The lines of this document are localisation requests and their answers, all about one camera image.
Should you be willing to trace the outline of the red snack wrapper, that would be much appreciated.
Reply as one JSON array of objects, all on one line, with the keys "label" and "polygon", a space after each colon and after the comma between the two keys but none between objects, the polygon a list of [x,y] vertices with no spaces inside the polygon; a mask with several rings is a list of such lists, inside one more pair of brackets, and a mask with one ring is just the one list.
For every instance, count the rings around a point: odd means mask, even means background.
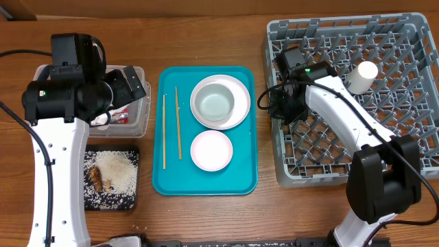
[{"label": "red snack wrapper", "polygon": [[127,124],[129,112],[127,108],[123,110],[117,110],[112,114],[111,124]]}]

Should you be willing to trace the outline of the white napkin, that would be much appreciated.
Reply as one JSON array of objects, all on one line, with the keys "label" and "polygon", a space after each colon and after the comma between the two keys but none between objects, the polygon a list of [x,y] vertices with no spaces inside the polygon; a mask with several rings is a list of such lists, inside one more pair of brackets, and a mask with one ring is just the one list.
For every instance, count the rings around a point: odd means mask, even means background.
[{"label": "white napkin", "polygon": [[94,120],[92,120],[92,122],[90,123],[90,126],[91,127],[100,127],[100,126],[108,125],[111,122],[112,115],[114,113],[116,113],[116,110],[106,111],[105,113],[94,118]]}]

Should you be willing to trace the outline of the pale green bowl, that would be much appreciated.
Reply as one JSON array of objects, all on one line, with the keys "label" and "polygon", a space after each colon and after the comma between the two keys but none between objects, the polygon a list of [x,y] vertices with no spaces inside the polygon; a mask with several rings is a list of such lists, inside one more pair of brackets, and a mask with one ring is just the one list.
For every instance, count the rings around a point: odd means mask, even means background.
[{"label": "pale green bowl", "polygon": [[232,112],[235,98],[222,84],[208,84],[195,94],[195,109],[206,120],[220,121]]}]

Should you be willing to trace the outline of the white cup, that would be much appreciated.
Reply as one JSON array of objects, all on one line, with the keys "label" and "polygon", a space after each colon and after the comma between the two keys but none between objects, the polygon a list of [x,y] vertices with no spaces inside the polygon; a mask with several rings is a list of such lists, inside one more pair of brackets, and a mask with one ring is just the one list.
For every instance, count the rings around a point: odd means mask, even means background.
[{"label": "white cup", "polygon": [[361,62],[346,77],[347,90],[353,94],[361,95],[368,91],[378,75],[378,67],[370,61]]}]

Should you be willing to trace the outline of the small white dish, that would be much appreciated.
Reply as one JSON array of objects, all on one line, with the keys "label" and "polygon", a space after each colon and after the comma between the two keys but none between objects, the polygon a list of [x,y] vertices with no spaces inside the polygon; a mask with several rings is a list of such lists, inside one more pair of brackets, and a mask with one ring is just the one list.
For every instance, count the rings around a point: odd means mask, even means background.
[{"label": "small white dish", "polygon": [[207,130],[192,141],[190,155],[198,168],[206,172],[218,172],[230,163],[233,145],[224,133]]}]

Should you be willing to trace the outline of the brown food scrap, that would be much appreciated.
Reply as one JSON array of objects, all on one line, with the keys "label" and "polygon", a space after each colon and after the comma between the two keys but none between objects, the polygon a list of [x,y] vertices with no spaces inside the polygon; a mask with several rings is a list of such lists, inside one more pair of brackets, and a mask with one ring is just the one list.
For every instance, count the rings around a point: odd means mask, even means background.
[{"label": "brown food scrap", "polygon": [[89,178],[91,179],[96,192],[103,190],[102,175],[98,167],[94,166],[89,170]]}]

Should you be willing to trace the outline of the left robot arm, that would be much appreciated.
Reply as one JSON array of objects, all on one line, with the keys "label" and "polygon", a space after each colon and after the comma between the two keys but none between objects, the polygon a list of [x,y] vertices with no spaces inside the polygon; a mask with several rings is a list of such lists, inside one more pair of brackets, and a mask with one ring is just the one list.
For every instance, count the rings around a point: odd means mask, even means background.
[{"label": "left robot arm", "polygon": [[[29,246],[90,246],[84,212],[84,154],[89,125],[63,118],[39,120],[32,130],[35,160],[34,216]],[[47,228],[51,237],[46,237]]]}]

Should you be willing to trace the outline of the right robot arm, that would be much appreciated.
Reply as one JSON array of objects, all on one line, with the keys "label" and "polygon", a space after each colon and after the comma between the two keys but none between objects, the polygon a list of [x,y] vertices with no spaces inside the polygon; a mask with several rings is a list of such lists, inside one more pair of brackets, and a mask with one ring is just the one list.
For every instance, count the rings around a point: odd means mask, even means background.
[{"label": "right robot arm", "polygon": [[331,230],[325,246],[367,246],[377,231],[420,201],[420,151],[415,140],[396,136],[354,99],[378,75],[372,62],[361,62],[347,76],[349,86],[327,62],[308,65],[302,58],[277,58],[281,83],[270,104],[290,124],[313,110],[321,116],[351,156],[346,197],[351,207]]}]

